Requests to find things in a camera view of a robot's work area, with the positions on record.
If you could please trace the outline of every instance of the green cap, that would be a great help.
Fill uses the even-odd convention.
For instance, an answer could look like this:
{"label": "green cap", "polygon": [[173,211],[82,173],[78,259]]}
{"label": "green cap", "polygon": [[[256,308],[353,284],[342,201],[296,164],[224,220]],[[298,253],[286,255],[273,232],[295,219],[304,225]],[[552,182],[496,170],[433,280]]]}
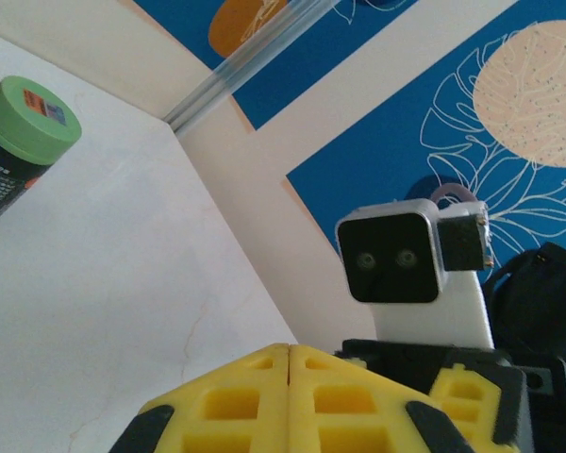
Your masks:
{"label": "green cap", "polygon": [[52,165],[81,135],[74,113],[42,85],[16,75],[0,82],[0,146],[10,154]]}

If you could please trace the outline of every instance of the black screen face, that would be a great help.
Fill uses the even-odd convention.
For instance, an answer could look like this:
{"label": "black screen face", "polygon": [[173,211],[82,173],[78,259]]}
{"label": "black screen face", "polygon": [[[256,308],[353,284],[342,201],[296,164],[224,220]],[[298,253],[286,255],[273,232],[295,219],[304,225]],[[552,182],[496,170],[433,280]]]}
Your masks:
{"label": "black screen face", "polygon": [[428,224],[416,213],[338,228],[350,293],[359,302],[428,303],[439,295]]}

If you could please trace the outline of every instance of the blue wall poster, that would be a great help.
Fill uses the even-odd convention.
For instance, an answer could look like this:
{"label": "blue wall poster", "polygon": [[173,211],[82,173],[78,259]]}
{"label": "blue wall poster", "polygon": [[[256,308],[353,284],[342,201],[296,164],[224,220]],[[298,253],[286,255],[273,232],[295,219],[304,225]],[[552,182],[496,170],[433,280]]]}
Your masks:
{"label": "blue wall poster", "polygon": [[[215,69],[288,0],[135,0]],[[417,0],[341,0],[234,94],[254,129],[348,58]]]}
{"label": "blue wall poster", "polygon": [[351,210],[451,183],[487,202],[497,267],[566,248],[566,0],[517,2],[288,179],[334,246]]}

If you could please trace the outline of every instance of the blue background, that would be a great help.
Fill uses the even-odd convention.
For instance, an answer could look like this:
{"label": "blue background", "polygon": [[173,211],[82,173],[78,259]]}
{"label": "blue background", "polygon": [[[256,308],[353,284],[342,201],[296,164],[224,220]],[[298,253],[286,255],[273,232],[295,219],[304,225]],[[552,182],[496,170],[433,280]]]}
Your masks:
{"label": "blue background", "polygon": [[[252,126],[263,126],[416,1],[389,0],[382,7],[399,8],[383,12],[358,0],[351,25],[329,11],[234,94]],[[224,61],[208,42],[209,26],[223,0],[136,2],[210,69]],[[341,0],[338,9],[349,16],[352,0]]]}
{"label": "blue background", "polygon": [[[556,19],[566,19],[566,0],[521,0],[288,175],[332,245],[336,223],[350,211],[405,198],[429,198],[440,185],[439,178],[442,182],[462,182],[461,175],[470,173],[470,165],[462,159],[453,162],[453,168],[460,172],[434,159],[434,172],[428,157],[436,151],[422,144],[422,131],[431,146],[457,146],[457,150],[465,149],[461,156],[474,164],[483,161],[486,151],[473,139],[494,143],[494,138],[478,121],[458,111],[458,103],[472,107],[473,102],[454,80],[477,76],[505,34],[535,21]],[[476,48],[479,51],[458,70]],[[460,117],[476,132],[452,129],[436,115],[425,121],[438,87],[452,73],[456,77],[443,85],[438,97],[440,108]],[[492,213],[520,202],[519,209],[504,214],[502,223],[493,230],[493,249],[499,262],[547,240],[566,247],[566,203],[562,203],[566,199],[566,168],[530,165],[502,145],[495,152],[498,154],[491,165],[498,165],[477,193],[478,198],[495,206]],[[509,180],[515,181],[511,190],[495,195]],[[551,191],[557,192],[547,196]],[[544,212],[552,215],[541,215]]]}

